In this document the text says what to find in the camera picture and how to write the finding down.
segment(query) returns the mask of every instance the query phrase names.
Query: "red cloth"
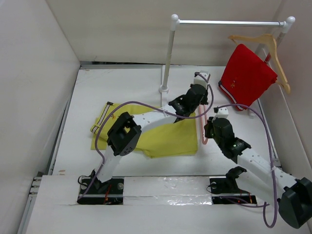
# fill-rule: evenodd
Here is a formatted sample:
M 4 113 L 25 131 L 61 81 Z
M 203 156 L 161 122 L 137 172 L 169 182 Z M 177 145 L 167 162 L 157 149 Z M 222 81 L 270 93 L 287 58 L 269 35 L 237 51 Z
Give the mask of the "red cloth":
M 277 74 L 264 61 L 245 45 L 239 44 L 226 65 L 219 88 L 231 102 L 250 106 L 275 83 L 276 78 Z

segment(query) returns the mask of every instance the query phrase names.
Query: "white floor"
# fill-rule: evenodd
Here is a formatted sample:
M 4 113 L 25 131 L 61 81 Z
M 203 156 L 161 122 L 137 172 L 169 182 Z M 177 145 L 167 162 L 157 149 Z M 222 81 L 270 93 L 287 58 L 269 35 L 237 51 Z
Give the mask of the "white floor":
M 78 205 L 78 189 L 74 175 L 44 176 L 27 234 L 310 233 L 306 224 L 296 230 L 280 216 L 276 226 L 268 229 L 262 219 L 262 209 L 238 205 Z M 273 213 L 270 207 L 267 217 L 271 223 Z
M 217 87 L 223 69 L 224 67 L 173 66 L 169 77 L 169 98 L 184 94 L 193 81 L 194 72 L 206 70 L 212 74 L 214 106 L 227 104 L 228 100 Z M 77 204 L 77 177 L 88 175 L 100 162 L 96 151 L 90 150 L 90 128 L 104 104 L 107 101 L 122 103 L 137 100 L 159 106 L 161 74 L 161 67 L 80 70 L 54 173 L 53 176 L 44 176 L 41 182 L 27 234 L 310 233 L 307 225 L 295 230 L 281 217 L 278 217 L 273 229 L 268 229 L 262 220 L 262 209 L 210 205 L 211 196 L 205 191 L 209 178 L 200 176 L 224 175 L 236 166 L 222 155 L 212 140 L 205 146 L 200 143 L 194 156 L 149 159 L 142 153 L 131 153 L 121 160 L 114 173 L 115 176 L 130 176 L 125 178 L 124 205 Z M 260 120 L 257 117 L 250 118 L 246 112 L 239 113 L 233 108 L 229 108 L 229 111 L 229 120 L 236 136 L 246 140 L 268 159 L 266 136 Z M 271 222 L 272 207 L 268 207 L 267 213 Z
M 199 70 L 211 73 L 214 106 L 229 103 L 217 86 L 224 67 L 173 66 L 168 82 L 168 100 L 185 94 L 193 82 L 194 72 Z M 89 175 L 101 161 L 96 151 L 90 150 L 90 128 L 105 103 L 136 100 L 159 106 L 160 84 L 160 68 L 80 70 L 53 174 Z M 257 103 L 253 107 L 259 110 Z M 264 158 L 268 158 L 268 145 L 261 121 L 257 117 L 250 118 L 246 111 L 237 112 L 229 108 L 229 112 L 229 120 L 236 136 L 251 144 Z M 143 153 L 133 152 L 120 161 L 114 176 L 224 175 L 236 166 L 221 153 L 213 140 L 207 145 L 202 145 L 200 140 L 198 142 L 198 152 L 194 156 L 150 159 Z

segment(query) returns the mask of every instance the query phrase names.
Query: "white clip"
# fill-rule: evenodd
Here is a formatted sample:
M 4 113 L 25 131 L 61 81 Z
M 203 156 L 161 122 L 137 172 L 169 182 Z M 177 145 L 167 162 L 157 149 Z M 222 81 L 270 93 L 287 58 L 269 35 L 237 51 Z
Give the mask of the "white clip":
M 162 110 L 162 113 L 164 114 L 164 116 L 166 117 L 166 110 L 162 109 L 162 108 L 161 108 L 161 110 Z
M 271 173 L 272 173 L 272 171 L 275 171 L 276 169 L 277 169 L 277 167 L 271 168 Z

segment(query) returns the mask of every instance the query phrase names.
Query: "white pole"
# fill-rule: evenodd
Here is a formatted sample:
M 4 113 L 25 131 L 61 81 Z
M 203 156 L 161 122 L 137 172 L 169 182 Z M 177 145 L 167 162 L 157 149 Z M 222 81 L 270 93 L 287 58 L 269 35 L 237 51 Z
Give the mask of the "white pole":
M 164 80 L 162 82 L 162 85 L 159 88 L 159 91 L 161 93 L 169 92 L 167 83 L 168 83 L 169 69 L 170 69 L 170 63 L 171 63 L 172 47 L 174 45 L 175 31 L 176 31 L 176 27 L 178 24 L 179 24 L 179 17 L 176 14 L 173 14 L 171 16 L 171 27 L 170 27 L 170 36 L 169 36 L 169 43 L 168 43 L 168 50 L 167 50 L 167 57 L 166 57 Z
M 276 46 L 278 47 L 280 45 L 280 43 L 282 42 L 284 36 L 288 33 L 288 31 L 290 30 L 292 24 L 295 22 L 295 17 L 293 16 L 289 16 L 286 21 L 284 22 L 284 26 L 282 28 L 281 33 L 278 35 L 277 39 L 276 39 Z M 271 55 L 268 54 L 267 57 L 265 58 L 265 63 L 268 63 L 271 59 Z

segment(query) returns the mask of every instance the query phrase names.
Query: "black cable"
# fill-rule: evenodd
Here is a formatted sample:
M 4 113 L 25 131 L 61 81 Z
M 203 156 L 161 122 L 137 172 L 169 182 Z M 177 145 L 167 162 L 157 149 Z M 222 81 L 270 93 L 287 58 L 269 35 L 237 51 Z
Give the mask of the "black cable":
M 86 184 L 83 184 L 83 183 L 80 182 L 80 178 L 81 178 L 81 177 L 87 177 L 87 176 L 86 176 L 86 175 L 81 175 L 81 176 L 79 176 L 79 177 L 78 177 L 78 184 L 80 184 L 80 185 L 82 185 L 82 186 L 87 186 Z
M 210 185 L 207 186 L 206 191 L 210 192 L 211 194 L 214 194 L 213 192 L 208 190 L 209 187 L 210 187 Z

